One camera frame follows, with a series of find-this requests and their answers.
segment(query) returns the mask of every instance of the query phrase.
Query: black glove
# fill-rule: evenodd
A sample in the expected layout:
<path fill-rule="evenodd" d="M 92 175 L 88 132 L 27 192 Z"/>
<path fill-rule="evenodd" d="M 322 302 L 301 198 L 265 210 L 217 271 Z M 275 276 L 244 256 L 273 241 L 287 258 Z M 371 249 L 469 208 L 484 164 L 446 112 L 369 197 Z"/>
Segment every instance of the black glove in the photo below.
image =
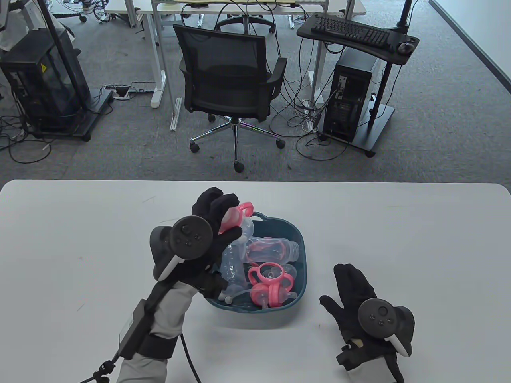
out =
<path fill-rule="evenodd" d="M 341 336 L 347 344 L 337 356 L 337 362 L 346 371 L 359 367 L 362 363 L 384 357 L 388 369 L 397 383 L 404 383 L 398 367 L 397 351 L 392 343 L 370 336 L 358 321 L 358 309 L 369 298 L 376 298 L 375 290 L 364 274 L 352 264 L 334 266 L 337 289 L 344 308 L 329 296 L 323 295 L 319 303 L 332 314 L 339 326 Z"/>
<path fill-rule="evenodd" d="M 204 218 L 211 225 L 213 242 L 203 256 L 178 264 L 173 275 L 178 276 L 181 282 L 198 289 L 205 298 L 217 298 L 227 287 L 227 282 L 222 279 L 220 273 L 211 273 L 210 269 L 214 264 L 220 266 L 225 248 L 237 240 L 243 232 L 240 227 L 233 227 L 221 235 L 218 234 L 227 210 L 239 204 L 240 201 L 234 194 L 223 195 L 222 190 L 211 187 L 200 195 L 192 207 L 194 216 Z"/>

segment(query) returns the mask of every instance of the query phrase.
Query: computer tower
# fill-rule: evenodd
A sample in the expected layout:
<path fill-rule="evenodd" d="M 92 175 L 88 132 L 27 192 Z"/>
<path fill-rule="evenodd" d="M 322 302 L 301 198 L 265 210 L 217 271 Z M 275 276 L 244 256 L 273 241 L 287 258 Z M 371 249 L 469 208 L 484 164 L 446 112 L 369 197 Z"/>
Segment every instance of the computer tower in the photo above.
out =
<path fill-rule="evenodd" d="M 64 29 L 57 29 L 67 60 L 84 100 L 89 88 Z M 29 123 L 41 132 L 68 130 L 77 123 L 78 95 L 48 29 L 31 30 L 0 61 L 11 89 L 21 103 Z"/>
<path fill-rule="evenodd" d="M 352 142 L 357 127 L 364 123 L 373 82 L 381 60 L 365 52 L 345 48 L 334 68 L 330 98 L 322 133 Z"/>

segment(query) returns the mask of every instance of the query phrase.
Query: keyboard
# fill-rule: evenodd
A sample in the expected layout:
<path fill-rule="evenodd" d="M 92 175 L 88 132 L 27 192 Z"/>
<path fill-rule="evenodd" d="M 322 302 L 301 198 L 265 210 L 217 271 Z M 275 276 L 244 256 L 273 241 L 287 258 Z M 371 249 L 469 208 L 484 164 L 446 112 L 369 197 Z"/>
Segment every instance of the keyboard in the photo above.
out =
<path fill-rule="evenodd" d="M 315 14 L 313 32 L 334 36 L 340 39 L 354 41 L 360 44 L 385 48 L 390 33 L 384 29 L 374 28 L 356 21 L 346 20 L 335 16 Z"/>

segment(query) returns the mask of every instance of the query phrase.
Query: teal basket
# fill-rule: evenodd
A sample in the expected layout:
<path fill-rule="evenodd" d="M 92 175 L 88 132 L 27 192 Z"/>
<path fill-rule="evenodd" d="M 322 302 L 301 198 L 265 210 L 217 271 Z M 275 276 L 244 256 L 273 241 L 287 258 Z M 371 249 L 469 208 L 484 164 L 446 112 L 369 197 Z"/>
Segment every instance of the teal basket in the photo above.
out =
<path fill-rule="evenodd" d="M 235 313 L 246 314 L 263 314 L 268 312 L 275 312 L 285 310 L 298 303 L 304 295 L 305 287 L 307 286 L 307 262 L 305 258 L 305 243 L 304 237 L 300 231 L 291 223 L 281 220 L 280 218 L 270 218 L 264 214 L 255 212 L 253 217 L 259 217 L 262 221 L 254 221 L 254 236 L 259 238 L 272 237 L 272 238 L 286 238 L 290 241 L 295 241 L 300 247 L 300 255 L 295 262 L 289 262 L 296 268 L 296 279 L 294 281 L 293 292 L 296 292 L 296 299 L 288 299 L 281 307 L 274 308 L 261 308 L 252 303 L 250 294 L 243 294 L 234 298 L 232 304 L 226 304 L 218 299 L 208 299 L 208 301 L 215 307 L 222 310 L 232 311 Z M 250 268 L 249 264 L 245 264 L 245 273 Z"/>

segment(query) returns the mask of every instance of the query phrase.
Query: gray carpet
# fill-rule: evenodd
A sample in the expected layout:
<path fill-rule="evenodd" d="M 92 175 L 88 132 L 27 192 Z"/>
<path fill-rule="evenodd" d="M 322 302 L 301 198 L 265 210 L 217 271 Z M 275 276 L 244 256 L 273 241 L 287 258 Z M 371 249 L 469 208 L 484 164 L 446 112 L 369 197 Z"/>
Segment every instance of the gray carpet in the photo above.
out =
<path fill-rule="evenodd" d="M 356 20 L 393 26 L 402 3 L 364 0 L 367 15 Z M 206 16 L 204 26 L 210 28 L 214 20 Z M 187 21 L 194 23 L 196 16 Z M 80 62 L 91 87 L 151 80 L 149 62 L 140 53 L 145 48 L 141 33 L 135 34 L 120 20 L 99 24 L 93 16 L 84 24 L 77 19 L 66 23 L 77 35 L 75 46 L 83 50 Z M 282 55 L 289 58 L 287 78 L 297 80 L 300 39 L 284 17 L 278 18 L 277 25 Z M 239 32 L 240 27 L 225 30 Z M 256 30 L 267 36 L 272 65 L 276 60 L 275 37 L 268 34 L 267 27 Z M 63 178 L 495 182 L 511 188 L 511 95 L 426 1 L 421 0 L 415 8 L 410 34 L 418 36 L 421 44 L 401 71 L 389 103 L 396 112 L 374 158 L 348 148 L 335 160 L 315 162 L 297 153 L 294 139 L 287 139 L 287 146 L 280 151 L 273 140 L 242 132 L 240 155 L 246 170 L 237 174 L 228 131 L 204 140 L 200 152 L 192 154 L 188 139 L 211 126 L 206 115 L 190 114 L 183 108 L 177 131 L 170 132 L 167 98 L 159 109 L 152 109 L 150 96 L 140 95 L 130 101 L 115 101 L 113 112 L 101 118 L 88 143 L 56 141 L 47 159 L 29 165 L 14 163 L 7 151 L 0 152 L 0 185 L 16 178 Z M 167 39 L 165 45 L 172 65 L 172 90 L 182 95 L 183 79 L 177 68 L 179 48 L 173 39 Z M 309 62 L 311 45 L 310 41 L 303 43 L 302 69 Z M 337 58 L 327 57 L 323 81 Z M 397 71 L 393 70 L 390 85 Z M 390 89 L 388 86 L 385 101 Z M 277 108 L 283 104 L 281 98 L 274 102 Z M 11 100 L 2 100 L 2 114 L 12 112 L 11 106 Z M 290 117 L 292 110 L 283 114 Z M 258 125 L 267 127 L 270 120 Z M 302 131 L 300 127 L 288 128 L 280 117 L 272 127 L 286 135 Z M 12 154 L 20 160 L 38 158 L 44 154 L 43 146 L 26 142 L 15 147 Z M 302 145 L 301 149 L 308 155 L 328 158 L 342 151 L 343 146 Z"/>

